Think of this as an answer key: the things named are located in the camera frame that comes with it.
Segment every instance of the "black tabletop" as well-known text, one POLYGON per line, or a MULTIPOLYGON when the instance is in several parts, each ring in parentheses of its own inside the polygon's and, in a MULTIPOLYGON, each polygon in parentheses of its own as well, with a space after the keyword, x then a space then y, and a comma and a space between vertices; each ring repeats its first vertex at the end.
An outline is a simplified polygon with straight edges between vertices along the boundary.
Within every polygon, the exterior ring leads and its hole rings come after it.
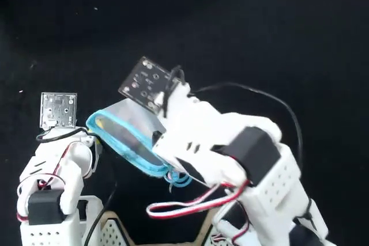
MULTIPOLYGON (((182 65, 194 88, 234 81, 290 103, 303 130, 303 184, 338 245, 365 245, 369 90, 367 0, 0 0, 0 172, 3 245, 20 243, 18 176, 33 155, 42 91, 78 93, 80 125, 122 99, 117 92, 145 55, 182 65)), ((268 116, 283 141, 296 134, 279 105, 238 89, 200 96, 222 112, 268 116)), ((137 243, 193 239, 203 214, 155 221, 146 205, 189 200, 198 184, 168 192, 118 158, 115 210, 137 243)), ((106 200, 101 161, 84 193, 106 200)))

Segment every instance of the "cable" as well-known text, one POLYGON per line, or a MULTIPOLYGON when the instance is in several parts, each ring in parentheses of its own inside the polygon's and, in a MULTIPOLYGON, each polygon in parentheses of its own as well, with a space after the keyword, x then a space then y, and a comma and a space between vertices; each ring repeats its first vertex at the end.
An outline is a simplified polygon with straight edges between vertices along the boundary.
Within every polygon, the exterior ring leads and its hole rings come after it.
MULTIPOLYGON (((101 144, 103 145, 103 148, 105 148, 106 143, 102 140, 100 140, 101 144)), ((86 240, 84 242, 84 246, 88 246, 88 243, 90 242, 92 233, 94 231, 94 229, 96 228, 97 224, 100 222, 101 217, 103 216, 103 214, 105 213, 105 211, 107 211, 109 205, 111 204, 111 201, 115 195, 116 189, 118 188, 118 180, 116 178, 116 173, 115 173, 115 167, 114 167, 114 162, 112 159, 110 159, 110 163, 111 163, 111 168, 112 168, 112 173, 113 173, 113 177, 114 177, 114 188, 112 189, 110 196, 108 198, 108 200, 106 201, 103 209, 100 211, 100 213, 97 215, 96 219, 94 220, 94 222, 92 223, 90 230, 88 231, 88 234, 86 236, 86 240)))
POLYGON ((20 182, 20 184, 17 187, 17 195, 18 195, 18 197, 21 195, 22 184, 24 184, 24 182, 26 180, 29 180, 29 179, 34 178, 34 177, 36 177, 35 178, 36 180, 40 180, 41 177, 43 177, 45 179, 48 179, 49 178, 49 181, 50 181, 50 179, 55 178, 55 179, 58 179, 59 181, 61 181, 65 185, 65 181, 61 177, 59 177, 58 175, 56 175, 56 174, 52 174, 52 173, 35 173, 35 174, 32 174, 32 175, 29 175, 28 177, 26 177, 25 179, 23 179, 20 182))
POLYGON ((51 131, 51 128, 41 134, 39 134, 38 136, 36 136, 36 140, 39 142, 39 143, 47 143, 47 142, 53 142, 53 141, 58 141, 60 139, 64 139, 64 138, 68 138, 68 137, 71 137, 72 135, 75 135, 79 132, 85 132, 87 135, 91 135, 93 137, 97 137, 96 134, 94 133, 89 133, 87 132, 86 129, 80 127, 80 128, 77 128, 75 130, 73 130, 72 132, 69 132, 67 134, 63 134, 63 135, 60 135, 60 136, 57 136, 57 137, 53 137, 53 138, 42 138, 43 136, 45 136, 46 134, 48 134, 49 132, 51 131))
POLYGON ((193 93, 190 93, 189 95, 192 95, 192 94, 195 95, 196 93, 205 92, 207 90, 220 89, 220 88, 225 87, 225 86, 235 86, 235 87, 238 87, 238 88, 249 90, 253 93, 264 95, 264 96, 266 96, 270 99, 273 99, 274 101, 279 102, 280 104, 282 104, 286 108, 286 110, 289 112, 289 114, 290 114, 290 116, 293 120, 293 123, 295 124, 295 128, 296 128, 296 134, 297 134, 297 138, 298 138, 298 149, 297 149, 297 156, 295 158, 296 158, 297 164, 298 164, 298 166, 299 166, 299 168, 302 172, 302 170, 303 170, 303 138, 302 138, 302 131, 301 131, 301 127, 300 127, 299 121, 298 121, 295 113, 293 112, 292 108, 285 101, 283 101, 282 99, 280 99, 280 98, 278 98, 278 97, 276 97, 276 96, 274 96, 274 95, 272 95, 268 92, 264 92, 263 90, 254 89, 250 86, 238 84, 238 83, 235 83, 235 82, 221 82, 221 83, 217 83, 217 84, 214 84, 214 85, 211 85, 211 86, 206 86, 206 87, 203 87, 201 89, 196 90, 193 93))
POLYGON ((247 231, 248 231, 249 228, 250 228, 250 221, 247 220, 247 222, 244 225, 244 227, 242 228, 241 232, 239 232, 238 234, 236 234, 235 236, 233 236, 233 238, 232 238, 232 245, 238 246, 238 244, 236 243, 236 240, 239 239, 240 237, 242 237, 245 233, 247 233, 247 231))
POLYGON ((246 222, 243 225, 242 230, 238 234, 233 236, 232 245, 234 245, 234 246, 238 246, 237 243, 236 243, 236 240, 239 239, 241 236, 243 236, 245 233, 247 233, 248 229, 250 228, 250 220, 248 219, 248 215, 247 215, 246 210, 244 209, 244 207, 242 206, 242 204, 239 201, 237 201, 237 204, 242 209, 246 222))
POLYGON ((182 85, 184 85, 186 83, 185 80, 185 73, 184 71, 181 69, 180 66, 176 66, 171 70, 169 79, 165 85, 165 89, 164 89, 164 96, 163 96, 163 113, 164 113, 164 118, 167 118, 167 113, 168 113, 168 100, 170 97, 170 93, 171 93, 171 88, 172 88, 172 82, 173 79, 176 77, 177 74, 180 74, 180 81, 182 83, 182 85))
POLYGON ((110 196, 108 198, 108 200, 106 201, 103 209, 101 210, 101 212, 97 215, 95 221, 92 223, 91 225, 91 228, 90 228, 90 231, 88 232, 87 236, 86 236, 86 240, 85 240, 85 243, 84 243, 84 246, 88 246, 88 243, 91 239, 91 236, 92 236, 92 233, 94 231, 94 229, 96 228, 97 224, 100 222, 100 219, 101 217, 103 216, 103 214, 105 213, 105 211, 108 209, 108 206, 110 205, 114 195, 115 195, 115 191, 116 191, 116 188, 118 187, 118 181, 115 180, 115 184, 114 184, 114 188, 113 190, 111 191, 110 193, 110 196))
POLYGON ((217 198, 215 200, 210 200, 207 202, 203 201, 210 196, 218 187, 214 186, 213 188, 211 188, 209 191, 207 191, 205 194, 203 194, 202 196, 200 196, 199 198, 191 201, 191 202, 187 202, 187 203, 181 203, 181 202, 164 202, 164 203, 154 203, 149 205, 146 208, 146 212, 148 213, 148 215, 151 218, 155 218, 155 219, 169 219, 169 218, 176 218, 176 217, 181 217, 184 215, 188 215, 188 214, 192 214, 192 213, 197 213, 200 211, 204 211, 204 210, 209 210, 212 209, 214 207, 219 207, 223 204, 229 203, 233 200, 236 200, 244 191, 244 189, 250 184, 249 180, 246 180, 242 186, 239 187, 239 189, 237 190, 237 192, 234 192, 233 194, 221 197, 221 198, 217 198), (165 212, 153 212, 152 210, 157 210, 157 209, 162 209, 162 208, 167 208, 167 207, 171 207, 171 206, 183 206, 185 208, 182 209, 177 209, 177 210, 172 210, 172 211, 165 211, 165 212))

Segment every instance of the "red and white wire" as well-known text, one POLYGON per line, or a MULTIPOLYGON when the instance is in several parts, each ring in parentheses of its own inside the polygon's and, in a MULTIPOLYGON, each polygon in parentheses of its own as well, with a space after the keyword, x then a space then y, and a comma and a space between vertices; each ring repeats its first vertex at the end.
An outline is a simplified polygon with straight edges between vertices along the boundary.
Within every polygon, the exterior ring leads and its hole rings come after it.
POLYGON ((250 228, 250 221, 247 220, 247 222, 243 225, 241 231, 238 234, 236 234, 235 236, 233 236, 232 244, 234 246, 238 246, 238 244, 236 243, 236 240, 239 239, 240 237, 242 237, 245 233, 247 233, 249 228, 250 228))
POLYGON ((21 195, 20 189, 22 189, 22 186, 24 185, 25 181, 30 181, 34 179, 34 181, 37 180, 44 180, 44 179, 57 179, 59 181, 61 181, 64 185, 65 185, 65 181, 59 177, 58 175, 52 174, 52 173, 35 173, 32 175, 29 175, 28 177, 26 177, 24 180, 21 181, 21 183, 18 185, 17 187, 17 195, 18 197, 21 195))
POLYGON ((215 199, 215 200, 210 200, 207 202, 203 201, 210 196, 212 193, 214 193, 214 191, 216 191, 219 188, 219 185, 216 185, 214 187, 212 187, 209 191, 207 191, 205 194, 203 194, 202 196, 200 196, 199 198, 191 201, 191 202, 163 202, 163 203, 154 203, 149 205, 146 208, 146 212, 148 213, 148 215, 151 218, 155 218, 155 219, 169 219, 169 218, 175 218, 175 217, 180 217, 180 216, 184 216, 184 215, 188 215, 188 214, 192 214, 192 213, 197 213, 200 211, 204 211, 204 210, 209 210, 212 209, 214 207, 219 207, 221 205, 224 205, 230 201, 236 200, 238 197, 240 197, 240 195, 242 194, 242 192, 244 191, 244 189, 246 188, 246 186, 249 184, 250 182, 248 180, 246 180, 242 186, 240 186, 238 188, 238 190, 232 194, 229 194, 227 196, 215 199), (167 207, 172 207, 172 206, 183 206, 184 208, 182 209, 177 209, 177 210, 172 210, 172 211, 165 211, 165 212, 154 212, 153 210, 157 210, 157 209, 162 209, 162 208, 167 208, 167 207))

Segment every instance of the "white robot part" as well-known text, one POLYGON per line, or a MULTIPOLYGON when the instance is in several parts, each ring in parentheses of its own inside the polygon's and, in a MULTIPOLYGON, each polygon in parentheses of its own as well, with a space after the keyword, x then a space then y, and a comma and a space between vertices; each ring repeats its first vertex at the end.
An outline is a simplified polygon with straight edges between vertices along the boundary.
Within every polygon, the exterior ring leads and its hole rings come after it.
MULTIPOLYGON (((280 143, 279 127, 268 118, 221 114, 209 103, 188 97, 188 93, 188 84, 179 84, 170 95, 167 118, 159 114, 167 131, 156 142, 153 151, 178 171, 188 173, 209 187, 220 183, 240 187, 247 179, 245 170, 233 158, 216 153, 214 146, 229 145, 246 127, 261 129, 272 139, 280 158, 257 186, 247 188, 239 198, 259 243, 289 246, 294 218, 326 243, 327 226, 315 202, 301 185, 301 172, 290 148, 280 143), (302 218, 306 214, 310 215, 309 220, 302 218)), ((214 219, 216 226, 220 222, 219 217, 214 219)))
MULTIPOLYGON (((43 138, 57 137, 74 129, 53 128, 43 138)), ((95 138, 84 132, 55 142, 41 143, 22 174, 18 186, 17 211, 28 216, 28 198, 39 189, 39 181, 48 182, 51 189, 64 189, 60 207, 64 214, 73 214, 83 189, 83 179, 92 174, 92 152, 95 138)), ((95 151, 95 163, 99 152, 95 151)))

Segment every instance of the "black circuit board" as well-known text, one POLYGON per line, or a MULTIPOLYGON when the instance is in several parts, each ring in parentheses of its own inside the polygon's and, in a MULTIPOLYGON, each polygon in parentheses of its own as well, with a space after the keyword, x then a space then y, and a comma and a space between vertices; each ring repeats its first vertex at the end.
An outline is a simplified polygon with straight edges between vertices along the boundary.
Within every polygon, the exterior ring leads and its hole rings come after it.
POLYGON ((40 128, 75 127, 77 123, 77 94, 41 93, 40 128))
MULTIPOLYGON (((155 104, 154 100, 159 93, 164 93, 169 78, 169 71, 142 57, 118 92, 157 115, 161 107, 155 104)), ((171 91, 178 82, 177 78, 173 79, 171 91)))

